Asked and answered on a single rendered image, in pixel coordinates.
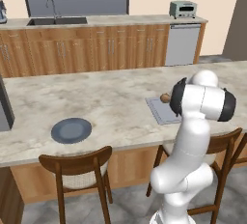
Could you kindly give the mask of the blue-grey round plate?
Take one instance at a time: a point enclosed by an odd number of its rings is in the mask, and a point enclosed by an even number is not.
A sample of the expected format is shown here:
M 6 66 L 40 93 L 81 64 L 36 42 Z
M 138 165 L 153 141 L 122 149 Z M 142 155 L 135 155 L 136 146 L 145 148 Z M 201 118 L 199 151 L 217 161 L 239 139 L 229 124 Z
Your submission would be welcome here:
M 75 144 L 87 139 L 92 125 L 81 118 L 68 118 L 58 122 L 51 129 L 51 137 L 60 144 Z

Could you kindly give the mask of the wooden base cupboard run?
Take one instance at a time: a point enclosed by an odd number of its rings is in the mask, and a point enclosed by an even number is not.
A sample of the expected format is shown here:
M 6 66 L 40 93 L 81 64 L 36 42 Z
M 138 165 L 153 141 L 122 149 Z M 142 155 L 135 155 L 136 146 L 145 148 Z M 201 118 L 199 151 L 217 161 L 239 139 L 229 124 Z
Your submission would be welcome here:
M 168 23 L 0 30 L 5 77 L 162 67 Z

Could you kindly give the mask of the wooden kitchen island cabinet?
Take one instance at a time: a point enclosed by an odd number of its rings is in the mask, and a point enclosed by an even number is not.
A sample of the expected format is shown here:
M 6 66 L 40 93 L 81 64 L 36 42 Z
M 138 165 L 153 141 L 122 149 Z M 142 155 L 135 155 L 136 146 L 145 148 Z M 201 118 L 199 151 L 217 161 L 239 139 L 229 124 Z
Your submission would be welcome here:
M 110 187 L 124 189 L 148 183 L 156 152 L 156 147 L 114 152 L 107 169 Z M 6 169 L 24 204 L 57 198 L 55 177 L 38 162 Z M 247 224 L 247 164 L 233 168 L 227 176 L 217 224 Z

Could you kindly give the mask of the silver dishwasher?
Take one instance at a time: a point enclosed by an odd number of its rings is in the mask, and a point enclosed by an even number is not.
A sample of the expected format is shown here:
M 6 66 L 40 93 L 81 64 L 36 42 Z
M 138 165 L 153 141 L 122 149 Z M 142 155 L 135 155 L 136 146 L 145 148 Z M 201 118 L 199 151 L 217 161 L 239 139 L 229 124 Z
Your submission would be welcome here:
M 170 26 L 166 66 L 193 64 L 200 29 L 200 23 L 172 24 Z

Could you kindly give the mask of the dark wooden chair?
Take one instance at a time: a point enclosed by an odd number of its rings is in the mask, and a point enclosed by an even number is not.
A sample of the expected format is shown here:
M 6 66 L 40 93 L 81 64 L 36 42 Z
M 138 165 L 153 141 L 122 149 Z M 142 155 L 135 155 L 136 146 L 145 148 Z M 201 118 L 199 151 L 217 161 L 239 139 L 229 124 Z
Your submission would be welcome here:
M 66 224 L 65 194 L 91 188 L 98 191 L 105 224 L 111 224 L 107 205 L 113 203 L 107 172 L 111 154 L 112 147 L 105 146 L 78 156 L 39 156 L 41 166 L 56 178 L 60 224 Z
M 189 215 L 211 212 L 210 224 L 216 224 L 226 179 L 231 171 L 231 159 L 244 134 L 239 127 L 230 133 L 212 136 L 210 138 L 209 147 L 206 152 L 206 162 L 216 174 L 218 180 L 214 203 L 190 209 L 188 211 Z
M 239 157 L 240 154 L 242 153 L 245 145 L 247 144 L 247 132 L 243 135 L 236 151 L 233 154 L 233 157 L 231 159 L 231 164 L 230 164 L 230 170 L 236 165 L 236 164 L 242 164 L 247 162 L 247 156 L 245 157 Z

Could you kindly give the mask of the dark sink basin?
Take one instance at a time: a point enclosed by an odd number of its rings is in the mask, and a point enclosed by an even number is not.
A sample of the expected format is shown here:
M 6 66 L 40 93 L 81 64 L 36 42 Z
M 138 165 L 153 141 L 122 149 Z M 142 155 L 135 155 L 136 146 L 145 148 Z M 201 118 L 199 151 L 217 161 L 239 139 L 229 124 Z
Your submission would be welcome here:
M 31 18 L 27 26 L 87 24 L 86 17 Z

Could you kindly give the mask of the pale green toaster oven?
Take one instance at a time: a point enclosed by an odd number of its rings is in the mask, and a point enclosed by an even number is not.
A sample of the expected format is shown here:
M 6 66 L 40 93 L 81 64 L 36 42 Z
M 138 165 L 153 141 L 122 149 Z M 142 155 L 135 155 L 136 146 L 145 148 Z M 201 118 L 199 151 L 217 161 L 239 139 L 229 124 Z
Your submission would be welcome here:
M 169 15 L 174 19 L 185 17 L 196 17 L 197 4 L 191 1 L 172 1 L 170 3 Z

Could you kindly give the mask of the dark grey appliance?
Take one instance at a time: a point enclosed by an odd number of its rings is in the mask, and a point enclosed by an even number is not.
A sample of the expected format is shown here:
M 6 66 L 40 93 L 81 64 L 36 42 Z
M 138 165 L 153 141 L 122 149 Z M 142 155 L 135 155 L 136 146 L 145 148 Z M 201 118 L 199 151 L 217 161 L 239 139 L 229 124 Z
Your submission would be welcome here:
M 10 131 L 14 125 L 14 112 L 0 75 L 0 132 Z

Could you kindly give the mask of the grey curved tap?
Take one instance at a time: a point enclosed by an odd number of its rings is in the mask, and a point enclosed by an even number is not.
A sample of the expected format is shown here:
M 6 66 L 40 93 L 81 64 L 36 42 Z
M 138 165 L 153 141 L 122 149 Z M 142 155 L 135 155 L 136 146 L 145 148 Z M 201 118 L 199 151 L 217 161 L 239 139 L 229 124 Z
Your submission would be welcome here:
M 49 8 L 50 6 L 52 7 L 52 13 L 53 13 L 54 19 L 56 20 L 59 17 L 59 15 L 57 14 L 54 0 L 46 0 L 45 6 L 47 8 Z

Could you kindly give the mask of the grey coffee machine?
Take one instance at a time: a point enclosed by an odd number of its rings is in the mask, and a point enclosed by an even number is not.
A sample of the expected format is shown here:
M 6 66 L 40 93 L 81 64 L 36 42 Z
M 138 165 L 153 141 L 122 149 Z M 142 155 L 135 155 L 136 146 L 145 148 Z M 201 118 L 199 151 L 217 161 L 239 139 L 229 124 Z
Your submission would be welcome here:
M 3 0 L 0 0 L 0 24 L 7 23 L 6 10 Z

